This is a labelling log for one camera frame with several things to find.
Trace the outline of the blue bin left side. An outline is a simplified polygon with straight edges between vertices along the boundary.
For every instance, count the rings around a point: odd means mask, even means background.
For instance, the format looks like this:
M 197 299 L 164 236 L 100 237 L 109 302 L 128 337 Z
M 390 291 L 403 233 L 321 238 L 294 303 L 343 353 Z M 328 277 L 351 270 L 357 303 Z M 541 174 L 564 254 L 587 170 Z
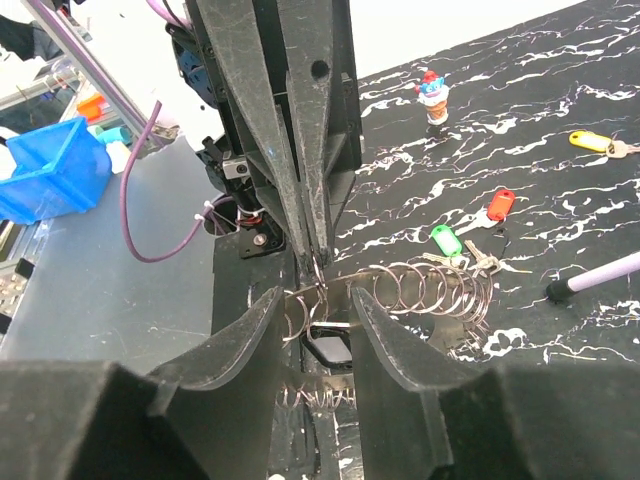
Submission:
M 6 141 L 16 168 L 1 181 L 1 218 L 15 224 L 84 213 L 99 203 L 112 176 L 106 147 L 84 117 Z

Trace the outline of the key with red tag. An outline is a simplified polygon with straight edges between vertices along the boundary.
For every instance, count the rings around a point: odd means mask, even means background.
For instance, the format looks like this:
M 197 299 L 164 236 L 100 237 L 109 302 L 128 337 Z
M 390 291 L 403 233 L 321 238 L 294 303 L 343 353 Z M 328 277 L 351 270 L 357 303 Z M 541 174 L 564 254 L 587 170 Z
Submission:
M 501 189 L 495 193 L 487 208 L 481 209 L 474 219 L 466 226 L 454 231 L 456 236 L 464 235 L 475 229 L 488 229 L 503 222 L 515 203 L 516 195 L 508 189 Z

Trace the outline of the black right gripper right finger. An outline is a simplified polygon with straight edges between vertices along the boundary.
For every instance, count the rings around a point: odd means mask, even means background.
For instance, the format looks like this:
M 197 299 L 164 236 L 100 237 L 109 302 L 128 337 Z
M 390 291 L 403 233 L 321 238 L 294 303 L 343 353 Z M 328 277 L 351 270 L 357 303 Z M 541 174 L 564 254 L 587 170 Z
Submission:
M 352 291 L 353 374 L 368 479 L 635 479 L 635 366 L 476 371 Z

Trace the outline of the teal plastic object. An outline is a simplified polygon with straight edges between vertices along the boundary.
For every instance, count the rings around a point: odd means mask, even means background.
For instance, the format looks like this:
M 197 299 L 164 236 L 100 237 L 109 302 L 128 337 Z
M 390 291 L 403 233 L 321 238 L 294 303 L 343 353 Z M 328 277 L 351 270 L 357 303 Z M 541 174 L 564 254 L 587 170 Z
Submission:
M 132 141 L 131 133 L 126 127 L 113 127 L 105 130 L 99 125 L 92 125 L 88 127 L 88 132 L 104 145 L 119 142 L 127 146 Z

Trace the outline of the key with green tag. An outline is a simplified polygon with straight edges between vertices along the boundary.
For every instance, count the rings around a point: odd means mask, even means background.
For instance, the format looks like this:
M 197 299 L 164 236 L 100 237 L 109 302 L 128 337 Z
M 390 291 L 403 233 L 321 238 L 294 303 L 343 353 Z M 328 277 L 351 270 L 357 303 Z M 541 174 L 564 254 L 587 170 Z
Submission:
M 440 249 L 440 254 L 424 253 L 423 258 L 452 269 L 464 270 L 468 267 L 469 259 L 462 254 L 463 245 L 450 227 L 444 224 L 434 227 L 431 238 Z

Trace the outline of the orange plastic object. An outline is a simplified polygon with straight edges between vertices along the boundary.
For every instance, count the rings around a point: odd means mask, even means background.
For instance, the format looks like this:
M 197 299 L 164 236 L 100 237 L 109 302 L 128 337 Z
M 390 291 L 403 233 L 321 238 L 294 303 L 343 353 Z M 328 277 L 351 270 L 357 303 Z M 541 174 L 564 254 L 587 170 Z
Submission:
M 76 105 L 76 112 L 79 116 L 87 119 L 88 122 L 94 122 L 99 120 L 103 114 L 104 109 L 108 106 L 105 98 L 100 93 L 95 93 L 90 97 L 80 101 Z

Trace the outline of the plain silver key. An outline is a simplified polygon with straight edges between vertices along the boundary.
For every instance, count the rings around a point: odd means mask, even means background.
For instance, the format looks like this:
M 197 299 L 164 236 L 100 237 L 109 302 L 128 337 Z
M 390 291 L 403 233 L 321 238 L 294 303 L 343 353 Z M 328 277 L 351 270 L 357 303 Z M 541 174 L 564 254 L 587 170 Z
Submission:
M 464 245 L 475 258 L 475 264 L 471 267 L 474 277 L 489 277 L 501 270 L 501 262 L 493 255 L 484 254 L 472 240 L 465 240 Z

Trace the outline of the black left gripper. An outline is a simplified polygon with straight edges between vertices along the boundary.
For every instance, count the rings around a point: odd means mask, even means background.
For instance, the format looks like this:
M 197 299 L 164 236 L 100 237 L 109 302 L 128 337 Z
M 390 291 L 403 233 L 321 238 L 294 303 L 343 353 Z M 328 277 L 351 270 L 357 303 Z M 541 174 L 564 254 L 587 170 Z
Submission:
M 346 1 L 188 1 L 169 34 L 185 83 L 223 125 L 199 153 L 211 182 L 288 243 L 301 267 L 334 259 L 336 227 L 362 163 Z

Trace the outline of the white perforated music stand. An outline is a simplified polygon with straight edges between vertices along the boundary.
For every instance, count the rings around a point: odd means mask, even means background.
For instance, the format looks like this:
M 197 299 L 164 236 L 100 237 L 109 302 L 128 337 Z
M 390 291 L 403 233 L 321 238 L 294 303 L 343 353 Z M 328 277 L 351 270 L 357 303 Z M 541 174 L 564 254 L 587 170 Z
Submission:
M 639 252 L 634 252 L 578 275 L 554 280 L 547 285 L 545 293 L 547 298 L 553 302 L 564 302 L 581 291 L 632 274 L 638 270 Z

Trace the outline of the key with yellow tag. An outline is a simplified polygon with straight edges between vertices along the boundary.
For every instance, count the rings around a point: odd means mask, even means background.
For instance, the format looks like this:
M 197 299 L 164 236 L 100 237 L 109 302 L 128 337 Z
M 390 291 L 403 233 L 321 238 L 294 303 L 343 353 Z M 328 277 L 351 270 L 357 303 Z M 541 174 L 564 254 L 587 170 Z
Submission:
M 575 147 L 605 154 L 612 159 L 622 159 L 639 153 L 638 146 L 585 130 L 571 132 L 569 134 L 569 143 Z

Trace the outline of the white plastic block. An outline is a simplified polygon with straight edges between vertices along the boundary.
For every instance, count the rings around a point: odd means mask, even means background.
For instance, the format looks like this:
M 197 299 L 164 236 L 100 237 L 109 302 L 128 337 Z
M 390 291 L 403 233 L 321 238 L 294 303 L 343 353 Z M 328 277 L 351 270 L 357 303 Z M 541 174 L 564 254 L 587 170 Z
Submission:
M 121 141 L 114 141 L 106 144 L 106 150 L 111 159 L 112 173 L 123 172 L 131 155 L 128 146 Z

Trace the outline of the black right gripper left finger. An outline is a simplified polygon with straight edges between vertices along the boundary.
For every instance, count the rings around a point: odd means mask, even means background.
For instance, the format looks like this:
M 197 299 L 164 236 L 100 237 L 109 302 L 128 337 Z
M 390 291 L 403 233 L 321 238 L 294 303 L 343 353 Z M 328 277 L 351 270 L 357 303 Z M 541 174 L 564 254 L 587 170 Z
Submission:
M 282 289 L 139 375 L 110 361 L 1 365 L 5 479 L 263 479 L 281 384 Z

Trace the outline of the key with black tag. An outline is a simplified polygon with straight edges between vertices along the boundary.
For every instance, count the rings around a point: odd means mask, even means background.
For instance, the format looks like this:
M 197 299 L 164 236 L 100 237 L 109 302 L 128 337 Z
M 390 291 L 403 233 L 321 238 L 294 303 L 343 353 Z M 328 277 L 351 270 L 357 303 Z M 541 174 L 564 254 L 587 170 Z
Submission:
M 347 372 L 352 369 L 353 356 L 349 327 L 335 322 L 305 328 L 299 340 L 325 368 Z

